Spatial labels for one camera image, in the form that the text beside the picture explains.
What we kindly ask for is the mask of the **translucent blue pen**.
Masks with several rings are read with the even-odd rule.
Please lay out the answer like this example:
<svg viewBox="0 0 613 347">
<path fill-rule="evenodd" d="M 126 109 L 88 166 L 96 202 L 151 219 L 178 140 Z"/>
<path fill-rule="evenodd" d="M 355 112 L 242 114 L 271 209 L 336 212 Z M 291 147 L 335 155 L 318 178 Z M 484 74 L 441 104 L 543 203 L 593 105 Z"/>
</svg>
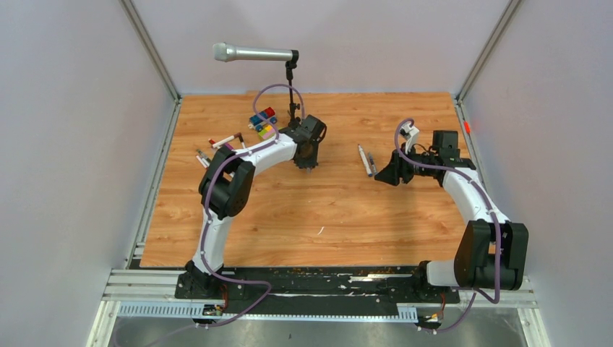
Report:
<svg viewBox="0 0 613 347">
<path fill-rule="evenodd" d="M 377 174 L 377 167 L 374 163 L 373 155 L 370 152 L 368 152 L 367 157 L 369 159 L 369 164 L 371 166 L 372 175 L 375 176 Z"/>
</svg>

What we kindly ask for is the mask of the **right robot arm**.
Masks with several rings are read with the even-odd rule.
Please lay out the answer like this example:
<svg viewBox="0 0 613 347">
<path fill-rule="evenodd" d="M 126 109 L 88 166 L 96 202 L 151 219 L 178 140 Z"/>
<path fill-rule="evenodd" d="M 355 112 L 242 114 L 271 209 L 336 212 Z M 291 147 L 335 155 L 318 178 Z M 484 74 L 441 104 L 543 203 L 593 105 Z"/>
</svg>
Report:
<svg viewBox="0 0 613 347">
<path fill-rule="evenodd" d="M 523 282 L 529 232 L 512 222 L 494 204 L 479 180 L 470 158 L 458 147 L 456 131 L 436 130 L 433 144 L 418 152 L 416 129 L 398 131 L 390 162 L 375 180 L 396 187 L 416 176 L 432 177 L 451 196 L 465 223 L 465 231 L 452 260 L 423 261 L 413 281 L 421 301 L 432 301 L 442 287 L 517 291 Z"/>
</svg>

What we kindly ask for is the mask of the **white marker blue end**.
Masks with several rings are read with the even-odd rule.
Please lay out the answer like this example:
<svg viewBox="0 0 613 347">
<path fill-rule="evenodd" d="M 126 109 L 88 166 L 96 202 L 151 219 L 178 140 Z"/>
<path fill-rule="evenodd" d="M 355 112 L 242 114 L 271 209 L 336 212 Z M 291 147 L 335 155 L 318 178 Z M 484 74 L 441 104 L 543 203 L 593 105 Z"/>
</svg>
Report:
<svg viewBox="0 0 613 347">
<path fill-rule="evenodd" d="M 366 170 L 366 174 L 367 174 L 367 176 L 368 176 L 368 177 L 372 177 L 373 173 L 372 173 L 372 170 L 371 170 L 371 168 L 370 168 L 369 161 L 368 161 L 368 159 L 367 159 L 367 157 L 366 157 L 366 153 L 364 152 L 363 147 L 362 147 L 362 146 L 360 146 L 360 145 L 358 145 L 358 152 L 359 152 L 359 155 L 360 155 L 361 161 L 362 161 L 362 163 L 363 163 L 363 165 L 364 165 L 364 168 L 365 168 L 365 170 Z"/>
</svg>

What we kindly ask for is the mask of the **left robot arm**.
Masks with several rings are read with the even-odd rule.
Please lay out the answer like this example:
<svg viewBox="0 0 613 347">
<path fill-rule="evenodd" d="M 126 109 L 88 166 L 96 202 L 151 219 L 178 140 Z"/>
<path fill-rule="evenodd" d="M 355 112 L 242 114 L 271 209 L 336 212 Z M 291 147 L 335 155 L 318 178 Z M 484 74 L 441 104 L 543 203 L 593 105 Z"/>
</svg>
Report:
<svg viewBox="0 0 613 347">
<path fill-rule="evenodd" d="M 202 230 L 196 252 L 179 276 L 178 291 L 205 299 L 220 293 L 228 234 L 234 218 L 248 203 L 254 178 L 286 161 L 293 161 L 300 169 L 315 168 L 326 131 L 323 121 L 308 115 L 274 131 L 271 138 L 258 145 L 217 151 L 199 185 Z"/>
</svg>

